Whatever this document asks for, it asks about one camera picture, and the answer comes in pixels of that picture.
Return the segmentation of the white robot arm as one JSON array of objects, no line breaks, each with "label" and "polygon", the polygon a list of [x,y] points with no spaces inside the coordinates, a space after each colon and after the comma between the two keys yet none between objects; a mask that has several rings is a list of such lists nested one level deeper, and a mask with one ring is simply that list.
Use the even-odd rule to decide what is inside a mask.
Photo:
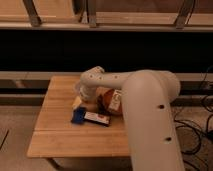
[{"label": "white robot arm", "polygon": [[94,99],[99,87],[121,91],[133,171],[185,171],[170,103],[180,81],[170,71],[106,73],[97,66],[80,75],[80,97]]}]

